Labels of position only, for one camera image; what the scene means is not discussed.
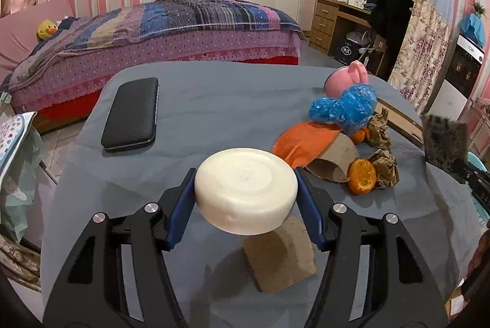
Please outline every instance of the plaid blanket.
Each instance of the plaid blanket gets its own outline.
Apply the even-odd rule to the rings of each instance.
[[[141,43],[154,37],[190,31],[301,32],[280,10],[237,0],[157,0],[90,18],[62,22],[15,69],[9,91],[36,81],[60,60],[108,47]]]

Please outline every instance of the pink headboard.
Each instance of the pink headboard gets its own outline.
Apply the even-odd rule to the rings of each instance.
[[[46,19],[61,21],[65,15],[73,16],[68,0],[52,0],[0,19],[0,83],[38,44],[39,24]]]

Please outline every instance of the black coat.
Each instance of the black coat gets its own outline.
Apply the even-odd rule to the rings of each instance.
[[[383,76],[389,76],[400,52],[407,31],[414,0],[376,0],[376,7],[369,16],[369,24],[386,39],[386,69]]]

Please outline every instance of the pink mug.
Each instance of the pink mug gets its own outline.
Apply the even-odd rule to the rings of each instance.
[[[362,63],[354,61],[348,67],[339,68],[327,77],[323,89],[327,96],[340,98],[345,89],[358,83],[369,84],[369,75]]]

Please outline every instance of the gray tablecloth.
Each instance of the gray tablecloth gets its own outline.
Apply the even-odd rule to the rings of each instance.
[[[251,65],[226,62],[153,63],[126,69],[105,86],[72,147],[46,222],[41,282],[46,302],[57,274],[80,232],[96,212],[110,217],[134,213],[178,185],[190,167],[226,148],[270,150],[287,128],[308,119],[322,96],[330,68]],[[157,77],[160,83],[156,141],[150,148],[108,155],[100,138],[118,87]],[[387,83],[372,77],[383,99],[418,120],[411,105]],[[351,197],[342,186],[316,178],[334,201],[360,215],[399,215],[446,299],[466,273],[480,236],[476,210],[464,185],[424,161],[423,152],[390,129],[400,183],[395,188]],[[360,146],[362,156],[374,149]],[[295,207],[294,214],[299,215]],[[280,293],[258,293],[241,251],[242,238],[210,225],[194,209],[183,241],[165,254],[168,273],[191,328],[291,327],[304,325],[328,255],[315,255],[316,276]],[[131,315],[141,317],[130,250],[125,248],[124,280]],[[366,250],[362,254],[367,266]],[[360,269],[359,294],[366,272]],[[353,316],[362,310],[356,297]]]

